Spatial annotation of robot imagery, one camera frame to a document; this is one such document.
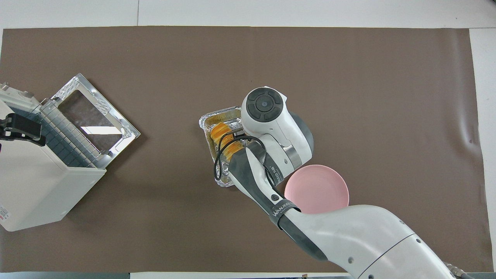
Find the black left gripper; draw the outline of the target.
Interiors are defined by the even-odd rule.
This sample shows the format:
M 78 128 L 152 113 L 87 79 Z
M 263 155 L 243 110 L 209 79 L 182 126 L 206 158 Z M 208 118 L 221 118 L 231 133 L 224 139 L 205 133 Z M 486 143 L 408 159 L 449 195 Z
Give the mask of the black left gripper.
M 5 119 L 0 120 L 0 139 L 2 141 L 28 141 L 45 146 L 46 137 L 41 134 L 41 129 L 41 124 L 19 114 L 10 113 Z

